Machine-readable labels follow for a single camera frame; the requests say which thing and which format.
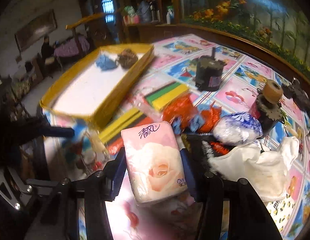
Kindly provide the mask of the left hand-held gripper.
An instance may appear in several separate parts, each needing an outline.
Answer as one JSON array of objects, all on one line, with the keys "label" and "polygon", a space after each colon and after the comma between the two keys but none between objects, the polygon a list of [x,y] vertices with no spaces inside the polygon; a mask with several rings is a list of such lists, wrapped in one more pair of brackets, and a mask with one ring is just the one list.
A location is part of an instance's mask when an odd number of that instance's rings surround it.
[{"label": "left hand-held gripper", "polygon": [[0,168],[18,168],[21,161],[19,147],[42,135],[58,138],[75,135],[70,127],[51,126],[43,115],[12,121],[8,105],[1,100],[11,88],[12,79],[8,77],[0,81]]}]

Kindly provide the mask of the black motor with shaft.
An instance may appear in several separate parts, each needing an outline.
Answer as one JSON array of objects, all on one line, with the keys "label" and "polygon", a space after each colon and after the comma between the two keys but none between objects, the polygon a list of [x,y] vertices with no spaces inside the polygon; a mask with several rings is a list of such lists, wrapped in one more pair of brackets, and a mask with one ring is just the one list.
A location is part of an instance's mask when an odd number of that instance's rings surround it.
[{"label": "black motor with shaft", "polygon": [[215,57],[216,48],[211,55],[202,55],[197,59],[195,85],[201,91],[216,92],[219,90],[223,68],[226,63]]}]

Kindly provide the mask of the framed wall painting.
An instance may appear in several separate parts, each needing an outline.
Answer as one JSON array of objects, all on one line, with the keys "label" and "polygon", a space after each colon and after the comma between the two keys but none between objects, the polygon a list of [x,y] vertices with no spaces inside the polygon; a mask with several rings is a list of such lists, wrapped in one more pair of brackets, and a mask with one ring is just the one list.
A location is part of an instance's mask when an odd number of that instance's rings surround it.
[{"label": "framed wall painting", "polygon": [[53,9],[34,18],[14,34],[19,52],[25,51],[32,44],[56,29],[57,21]]}]

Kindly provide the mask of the wooden chair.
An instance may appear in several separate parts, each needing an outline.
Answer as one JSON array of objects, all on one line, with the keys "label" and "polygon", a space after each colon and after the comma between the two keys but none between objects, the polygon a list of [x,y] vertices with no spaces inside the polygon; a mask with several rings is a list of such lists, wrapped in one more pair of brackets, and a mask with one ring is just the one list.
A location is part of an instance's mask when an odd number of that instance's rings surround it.
[{"label": "wooden chair", "polygon": [[81,58],[85,57],[89,50],[84,51],[82,37],[85,37],[91,49],[115,44],[111,30],[106,23],[107,16],[115,16],[114,12],[99,12],[81,18],[75,23],[66,25],[66,30],[71,30],[75,44]]}]

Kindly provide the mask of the orange blue scrubber bundle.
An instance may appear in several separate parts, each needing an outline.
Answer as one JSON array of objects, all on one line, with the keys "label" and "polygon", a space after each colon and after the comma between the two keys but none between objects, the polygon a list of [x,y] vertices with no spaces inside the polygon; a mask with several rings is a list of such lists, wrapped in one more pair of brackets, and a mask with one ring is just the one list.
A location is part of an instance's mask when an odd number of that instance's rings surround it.
[{"label": "orange blue scrubber bundle", "polygon": [[168,122],[176,135],[180,135],[188,151],[207,145],[207,152],[219,157],[226,155],[231,146],[219,142],[212,130],[221,118],[221,107],[194,106],[190,94],[184,94],[170,102],[163,110],[162,120]]}]

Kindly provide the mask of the striped sponge pack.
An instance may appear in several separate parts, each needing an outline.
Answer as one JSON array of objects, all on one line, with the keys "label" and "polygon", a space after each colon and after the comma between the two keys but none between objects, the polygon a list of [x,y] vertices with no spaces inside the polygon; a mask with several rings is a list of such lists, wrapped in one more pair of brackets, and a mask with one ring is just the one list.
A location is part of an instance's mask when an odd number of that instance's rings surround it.
[{"label": "striped sponge pack", "polygon": [[124,146],[120,132],[123,129],[162,121],[162,110],[171,101],[188,92],[188,86],[171,82],[148,94],[132,98],[134,107],[108,124],[99,135],[110,155],[116,155]]}]

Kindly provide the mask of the pink rose tissue pack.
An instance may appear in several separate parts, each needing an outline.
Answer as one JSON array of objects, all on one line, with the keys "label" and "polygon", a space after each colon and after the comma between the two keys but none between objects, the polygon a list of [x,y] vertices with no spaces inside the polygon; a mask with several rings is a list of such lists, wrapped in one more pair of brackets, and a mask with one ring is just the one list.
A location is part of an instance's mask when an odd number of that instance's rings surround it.
[{"label": "pink rose tissue pack", "polygon": [[160,202],[187,190],[179,146],[168,122],[123,129],[121,138],[138,204]]}]

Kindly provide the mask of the lemon print tissue pack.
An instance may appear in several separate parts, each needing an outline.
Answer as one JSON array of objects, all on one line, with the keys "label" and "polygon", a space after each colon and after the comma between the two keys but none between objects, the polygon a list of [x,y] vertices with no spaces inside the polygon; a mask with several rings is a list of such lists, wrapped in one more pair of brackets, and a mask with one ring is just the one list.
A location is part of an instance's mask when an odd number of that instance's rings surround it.
[{"label": "lemon print tissue pack", "polygon": [[287,192],[285,193],[285,197],[283,199],[267,203],[266,208],[279,232],[282,232],[285,229],[294,207],[295,201]]}]

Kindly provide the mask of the yellow cardboard tray box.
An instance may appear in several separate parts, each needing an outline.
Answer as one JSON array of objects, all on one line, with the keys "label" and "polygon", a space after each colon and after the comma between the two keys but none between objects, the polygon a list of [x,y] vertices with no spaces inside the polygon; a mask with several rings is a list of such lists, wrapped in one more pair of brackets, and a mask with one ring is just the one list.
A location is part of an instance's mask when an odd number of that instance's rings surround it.
[{"label": "yellow cardboard tray box", "polygon": [[[104,56],[109,63],[115,63],[125,49],[130,49],[138,57],[130,69],[122,68],[120,63],[110,70],[98,67],[100,57]],[[89,126],[102,129],[153,58],[152,44],[99,47],[69,68],[47,90],[39,105],[54,115],[81,119]]]}]

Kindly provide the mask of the purple cloth side table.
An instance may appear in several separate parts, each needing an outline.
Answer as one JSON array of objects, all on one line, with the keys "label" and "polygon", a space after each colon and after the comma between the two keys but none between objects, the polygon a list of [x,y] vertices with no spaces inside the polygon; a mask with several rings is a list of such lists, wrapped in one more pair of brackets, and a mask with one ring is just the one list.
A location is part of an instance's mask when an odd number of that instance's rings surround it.
[{"label": "purple cloth side table", "polygon": [[[89,42],[83,35],[78,36],[78,39],[83,52],[86,53],[90,49]],[[54,50],[55,57],[72,57],[77,55],[79,55],[79,49],[77,48],[77,43],[74,38],[66,41],[65,44],[61,44]]]}]

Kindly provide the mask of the blue white patterned bag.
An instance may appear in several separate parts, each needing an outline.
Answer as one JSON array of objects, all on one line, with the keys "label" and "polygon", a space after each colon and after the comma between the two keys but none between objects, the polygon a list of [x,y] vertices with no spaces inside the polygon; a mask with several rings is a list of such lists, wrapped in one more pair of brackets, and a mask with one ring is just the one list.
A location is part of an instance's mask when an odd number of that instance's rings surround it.
[{"label": "blue white patterned bag", "polygon": [[249,144],[263,135],[260,122],[248,112],[231,113],[216,122],[211,131],[214,138],[225,145]]}]

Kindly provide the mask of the brown pine cone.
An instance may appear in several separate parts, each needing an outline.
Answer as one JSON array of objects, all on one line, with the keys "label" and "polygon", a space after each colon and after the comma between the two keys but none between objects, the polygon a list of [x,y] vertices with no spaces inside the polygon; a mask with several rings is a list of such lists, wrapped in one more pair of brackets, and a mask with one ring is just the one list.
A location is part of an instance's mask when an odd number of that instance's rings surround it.
[{"label": "brown pine cone", "polygon": [[130,48],[126,48],[118,54],[115,63],[119,64],[124,69],[130,69],[138,60],[137,54]]}]

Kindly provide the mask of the white towel cloth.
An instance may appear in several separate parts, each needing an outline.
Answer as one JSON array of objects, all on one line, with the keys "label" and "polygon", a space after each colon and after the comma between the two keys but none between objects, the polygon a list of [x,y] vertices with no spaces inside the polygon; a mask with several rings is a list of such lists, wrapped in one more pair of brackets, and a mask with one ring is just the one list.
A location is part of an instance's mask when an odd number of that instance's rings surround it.
[{"label": "white towel cloth", "polygon": [[261,151],[256,144],[237,146],[228,154],[211,157],[210,166],[230,181],[247,179],[263,202],[285,198],[288,173],[298,157],[299,140],[285,137],[275,151]]}]

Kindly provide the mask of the colourful fruit print tablecloth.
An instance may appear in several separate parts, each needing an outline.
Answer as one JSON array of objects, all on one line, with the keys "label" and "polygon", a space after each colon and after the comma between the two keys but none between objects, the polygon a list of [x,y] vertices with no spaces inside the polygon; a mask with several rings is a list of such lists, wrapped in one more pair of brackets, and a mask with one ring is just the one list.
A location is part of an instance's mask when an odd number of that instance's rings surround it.
[{"label": "colourful fruit print tablecloth", "polygon": [[[195,60],[216,48],[216,58],[226,63],[222,72],[221,87],[216,92],[202,92],[195,86]],[[204,40],[194,34],[173,37],[154,44],[155,60],[126,95],[112,121],[134,107],[132,98],[137,94],[148,94],[168,83],[178,82],[188,86],[192,103],[221,107],[222,114],[243,112],[250,109],[258,90],[265,81],[272,79],[279,85],[288,85],[287,79],[272,68],[236,50]],[[290,172],[286,192],[295,201],[292,215],[281,232],[284,239],[300,239],[303,228],[310,224],[310,178],[307,174],[307,152],[305,136],[310,129],[310,119],[293,100],[281,99],[284,122],[278,123],[262,140],[271,150],[276,149],[286,136],[296,136],[300,150]],[[92,146],[87,137],[88,127],[82,120],[54,115],[48,110],[44,114],[52,125],[70,126],[75,130],[72,139],[46,139],[44,143],[50,178],[63,176],[82,179],[87,172],[75,164],[76,154],[71,150],[77,142],[83,142],[84,153],[91,153]]]}]

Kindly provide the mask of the black motor with beige gear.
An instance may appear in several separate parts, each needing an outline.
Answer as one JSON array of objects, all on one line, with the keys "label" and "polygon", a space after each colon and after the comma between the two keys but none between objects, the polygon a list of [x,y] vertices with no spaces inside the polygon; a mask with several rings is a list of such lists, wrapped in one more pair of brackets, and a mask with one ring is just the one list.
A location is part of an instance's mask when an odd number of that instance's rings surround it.
[{"label": "black motor with beige gear", "polygon": [[248,113],[256,118],[262,127],[259,139],[265,137],[278,122],[284,122],[280,103],[282,95],[280,85],[270,79],[266,81],[263,89],[258,90],[258,95]]}]

